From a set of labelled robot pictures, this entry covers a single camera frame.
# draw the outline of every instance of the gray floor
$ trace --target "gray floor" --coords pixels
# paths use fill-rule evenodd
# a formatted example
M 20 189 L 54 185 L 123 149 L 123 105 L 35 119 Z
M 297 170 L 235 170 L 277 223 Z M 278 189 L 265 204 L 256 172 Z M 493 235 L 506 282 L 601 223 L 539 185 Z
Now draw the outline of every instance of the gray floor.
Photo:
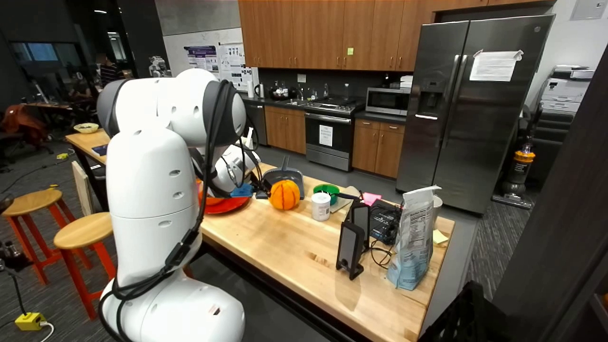
M 47 155 L 43 151 L 35 153 L 30 147 L 7 149 L 12 164 L 7 174 L 0 174 L 0 197 L 20 197 L 56 185 L 64 195 L 68 208 L 79 216 L 69 174 L 69 160 L 73 157 L 66 145 L 50 143 L 49 147 L 54 155 L 68 153 L 69 159 L 56 162 L 54 155 Z M 375 193 L 385 200 L 398 202 L 398 195 L 394 195 L 394 181 L 383 178 L 360 172 L 332 172 L 307 164 L 301 157 L 269 149 L 259 149 L 259 157 L 265 164 L 275 166 L 280 166 L 286 159 L 288 168 L 301 170 L 309 178 L 324 179 L 341 187 L 353 185 L 364 193 Z M 489 204 L 487 216 L 482 219 L 446 208 L 440 210 L 440 216 L 455 221 L 455 235 L 438 276 L 427 324 L 430 324 L 449 305 L 468 278 L 484 286 L 486 297 L 491 297 L 524 227 L 527 212 Z M 39 225 L 45 240 L 50 242 L 56 229 L 49 223 L 47 214 L 33 216 L 33 221 Z M 0 240 L 12 240 L 5 221 L 0 221 Z M 246 282 L 239 280 L 239 276 L 223 269 L 212 257 L 204 255 L 197 259 L 189 267 L 189 273 L 197 280 L 225 290 L 242 303 L 246 312 L 244 341 L 326 341 L 296 316 L 263 297 Z M 28 269 L 18 273 L 16 278 L 26 311 L 39 311 L 50 324 L 54 324 L 56 331 L 52 341 L 107 341 L 98 322 L 85 320 L 64 267 L 54 265 L 47 274 L 47 288 L 41 288 Z M 90 273 L 88 282 L 94 286 L 102 284 L 100 274 Z M 16 316 L 18 309 L 12 286 L 5 274 L 0 274 L 0 341 L 39 341 L 43 337 L 43 333 L 18 335 L 12 330 L 12 320 Z

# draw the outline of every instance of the red stool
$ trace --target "red stool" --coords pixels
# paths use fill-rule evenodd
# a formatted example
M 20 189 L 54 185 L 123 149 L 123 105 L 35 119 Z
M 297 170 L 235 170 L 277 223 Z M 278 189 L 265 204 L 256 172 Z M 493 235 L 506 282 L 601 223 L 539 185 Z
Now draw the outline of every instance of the red stool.
M 47 208 L 52 221 L 56 223 L 58 229 L 73 221 L 71 212 L 64 202 L 60 200 L 60 191 L 56 189 L 45 189 L 39 193 L 31 193 L 20 198 L 14 198 L 14 202 L 1 214 L 11 227 L 22 254 L 28 257 L 28 261 L 33 265 L 33 273 L 37 280 L 45 286 L 47 278 L 43 274 L 43 269 L 58 261 L 58 254 L 50 252 L 43 238 L 39 236 L 39 231 L 35 223 L 31 221 L 31 214 Z M 37 250 L 41 252 L 43 259 L 37 259 L 30 240 L 26 238 L 26 231 L 30 236 L 35 240 Z
M 64 265 L 68 267 L 68 274 L 71 278 L 71 284 L 75 288 L 75 293 L 90 320 L 96 318 L 94 314 L 94 303 L 100 295 L 100 292 L 92 293 L 87 290 L 87 286 L 81 280 L 81 274 L 77 271 L 75 259 L 79 257 L 79 250 L 92 248 L 96 259 L 100 261 L 100 267 L 107 280 L 115 278 L 115 267 L 102 244 L 106 236 L 111 235 L 111 219 L 107 214 L 94 214 L 88 217 L 81 217 L 69 225 L 66 225 L 62 231 L 54 236 L 54 246 L 60 252 L 60 257 Z

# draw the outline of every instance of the paper sign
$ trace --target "paper sign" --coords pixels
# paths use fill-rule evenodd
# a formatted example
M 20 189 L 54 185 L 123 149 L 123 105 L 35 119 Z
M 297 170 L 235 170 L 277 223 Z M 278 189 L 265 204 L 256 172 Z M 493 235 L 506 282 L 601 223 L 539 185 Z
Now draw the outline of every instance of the paper sign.
M 322 145 L 322 147 L 334 145 L 334 128 L 318 126 L 318 145 Z
M 522 52 L 478 52 L 470 69 L 470 83 L 510 83 Z

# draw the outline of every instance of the wooden table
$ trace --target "wooden table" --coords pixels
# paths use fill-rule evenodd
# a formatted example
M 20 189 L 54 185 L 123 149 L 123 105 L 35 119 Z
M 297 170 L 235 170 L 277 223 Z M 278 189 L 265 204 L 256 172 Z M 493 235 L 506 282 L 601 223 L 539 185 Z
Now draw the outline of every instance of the wooden table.
M 250 200 L 237 214 L 206 216 L 202 238 L 370 341 L 417 341 L 448 242 L 434 246 L 429 273 L 415 292 L 396 292 L 368 254 L 360 259 L 364 273 L 349 282 L 335 271 L 339 223 L 347 210 L 326 223 L 313 221 L 309 197 L 320 181 L 305 178 L 303 185 L 305 200 L 296 212 L 280 214 L 265 200 Z M 438 217 L 434 229 L 449 238 L 453 223 Z
M 94 134 L 71 134 L 64 138 L 66 143 L 73 147 L 75 159 L 81 164 L 81 170 L 87 174 L 87 179 L 90 183 L 90 189 L 102 208 L 102 212 L 107 212 L 107 197 L 106 197 L 106 185 L 104 179 L 94 178 L 88 159 L 96 164 L 106 164 L 106 157 L 98 157 L 92 149 L 102 147 L 109 143 L 109 138 L 106 132 L 98 130 Z

